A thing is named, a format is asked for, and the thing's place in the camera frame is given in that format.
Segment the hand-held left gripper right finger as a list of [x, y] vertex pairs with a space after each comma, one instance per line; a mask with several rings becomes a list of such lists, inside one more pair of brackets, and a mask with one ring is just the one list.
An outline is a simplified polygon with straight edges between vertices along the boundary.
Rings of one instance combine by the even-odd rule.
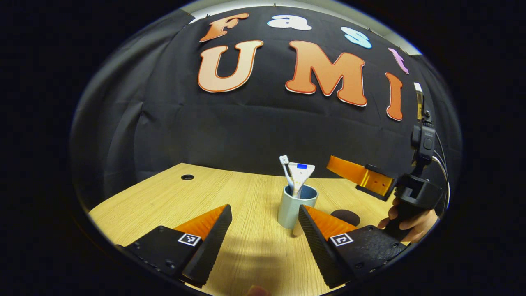
[[307, 205], [298, 219], [323, 281], [329, 288], [371, 278], [407, 246], [374, 225], [355, 227]]

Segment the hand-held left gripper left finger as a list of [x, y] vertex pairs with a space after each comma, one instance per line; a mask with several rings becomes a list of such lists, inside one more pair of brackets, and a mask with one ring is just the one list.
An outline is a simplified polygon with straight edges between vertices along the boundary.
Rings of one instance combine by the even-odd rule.
[[132, 243], [116, 247], [156, 274], [201, 288], [208, 281], [231, 221], [231, 206], [224, 204], [177, 227], [157, 226]]

